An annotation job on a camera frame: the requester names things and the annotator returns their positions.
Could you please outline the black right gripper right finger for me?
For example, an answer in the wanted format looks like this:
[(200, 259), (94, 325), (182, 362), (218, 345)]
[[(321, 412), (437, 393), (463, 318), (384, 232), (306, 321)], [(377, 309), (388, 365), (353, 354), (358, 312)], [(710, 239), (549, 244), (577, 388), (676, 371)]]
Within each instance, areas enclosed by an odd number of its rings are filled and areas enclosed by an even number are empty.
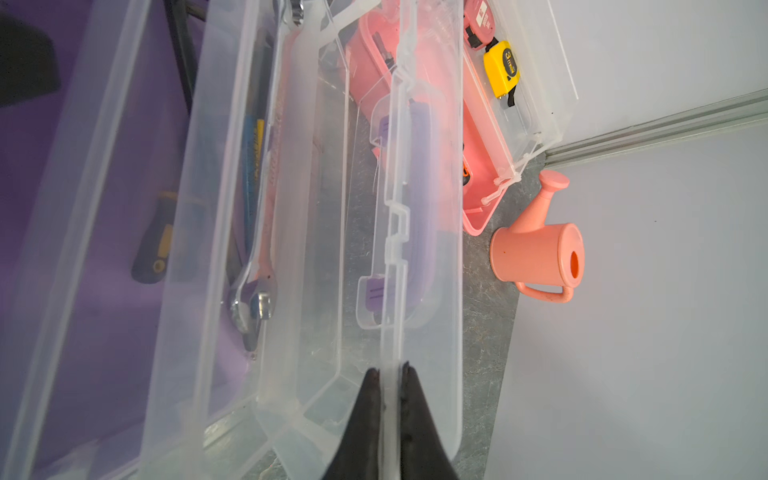
[(403, 480), (457, 480), (440, 441), (419, 376), (402, 367), (400, 401), (400, 474)]

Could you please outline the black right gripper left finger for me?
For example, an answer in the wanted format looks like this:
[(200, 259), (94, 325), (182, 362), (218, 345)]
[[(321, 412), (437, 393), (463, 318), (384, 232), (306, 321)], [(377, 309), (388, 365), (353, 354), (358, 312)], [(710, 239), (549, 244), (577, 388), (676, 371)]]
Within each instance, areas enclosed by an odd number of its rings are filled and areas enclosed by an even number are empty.
[(347, 427), (323, 480), (379, 478), (381, 426), (380, 371), (366, 371)]

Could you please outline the purple clear-lid toolbox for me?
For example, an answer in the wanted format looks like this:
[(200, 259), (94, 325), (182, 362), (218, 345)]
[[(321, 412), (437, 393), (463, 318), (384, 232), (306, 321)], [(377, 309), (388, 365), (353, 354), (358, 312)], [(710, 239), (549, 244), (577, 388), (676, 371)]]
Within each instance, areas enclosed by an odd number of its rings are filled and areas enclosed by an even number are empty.
[[(248, 351), (229, 290), (258, 11), (269, 1), (1, 5), (1, 475), (321, 479), (380, 371), (379, 478), (401, 373), (451, 461), (462, 435), (458, 1), (397, 1), (386, 139), (349, 93), (336, 1), (303, 1), (270, 123), (273, 313)], [(163, 191), (165, 278), (131, 276)]]

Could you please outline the silver adjustable wrench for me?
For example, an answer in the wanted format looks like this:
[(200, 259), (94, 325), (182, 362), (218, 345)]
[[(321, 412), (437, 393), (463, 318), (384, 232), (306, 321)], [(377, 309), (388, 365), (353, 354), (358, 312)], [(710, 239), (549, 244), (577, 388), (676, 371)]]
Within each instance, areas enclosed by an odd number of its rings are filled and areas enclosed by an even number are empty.
[(277, 167), (269, 159), (271, 113), (285, 40), (304, 20), (303, 1), (269, 1), (258, 11), (241, 151), (248, 256), (229, 290), (229, 315), (248, 351), (256, 348), (276, 296), (271, 240)]

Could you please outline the pink watering can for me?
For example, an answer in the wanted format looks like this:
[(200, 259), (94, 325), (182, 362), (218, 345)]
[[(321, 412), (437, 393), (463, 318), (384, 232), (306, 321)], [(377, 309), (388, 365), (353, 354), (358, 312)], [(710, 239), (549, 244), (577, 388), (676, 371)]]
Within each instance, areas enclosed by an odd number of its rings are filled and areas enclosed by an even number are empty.
[(497, 279), (514, 283), (523, 295), (567, 303), (583, 279), (584, 241), (575, 224), (546, 222), (554, 194), (569, 186), (568, 177), (543, 170), (539, 181), (539, 192), (516, 221), (493, 233), (490, 265)]

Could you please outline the black yellow screwdriver purple box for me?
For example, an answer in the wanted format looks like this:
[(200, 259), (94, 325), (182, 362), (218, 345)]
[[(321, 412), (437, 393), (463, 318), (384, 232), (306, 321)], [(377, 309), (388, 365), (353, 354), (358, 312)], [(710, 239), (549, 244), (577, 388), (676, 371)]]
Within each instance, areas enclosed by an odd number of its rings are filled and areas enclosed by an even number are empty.
[(165, 278), (173, 236), (177, 194), (163, 191), (133, 261), (131, 276), (141, 284), (155, 284)]

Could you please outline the pink open toolbox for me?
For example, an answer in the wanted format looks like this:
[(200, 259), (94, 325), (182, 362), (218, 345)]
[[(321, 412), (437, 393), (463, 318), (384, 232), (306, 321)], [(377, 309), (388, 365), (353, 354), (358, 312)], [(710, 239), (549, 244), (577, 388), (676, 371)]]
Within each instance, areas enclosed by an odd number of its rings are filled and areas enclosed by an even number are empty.
[[(463, 226), (478, 236), (530, 160), (562, 140), (578, 94), (548, 1), (489, 1), (495, 37), (508, 41), (520, 71), (515, 105), (497, 99), (483, 48), (463, 46)], [(336, 1), (333, 20), (350, 68), (349, 93), (376, 139), (386, 139), (399, 39), (397, 1)]]

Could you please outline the yellow tape measure pink box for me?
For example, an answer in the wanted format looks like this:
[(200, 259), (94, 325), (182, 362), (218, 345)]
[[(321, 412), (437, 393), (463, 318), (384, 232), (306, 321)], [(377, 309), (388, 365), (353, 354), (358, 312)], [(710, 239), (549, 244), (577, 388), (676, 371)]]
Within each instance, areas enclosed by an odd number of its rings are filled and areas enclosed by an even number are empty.
[(520, 71), (510, 43), (493, 38), (485, 48), (483, 66), (493, 95), (497, 99), (505, 98), (507, 106), (513, 107)]

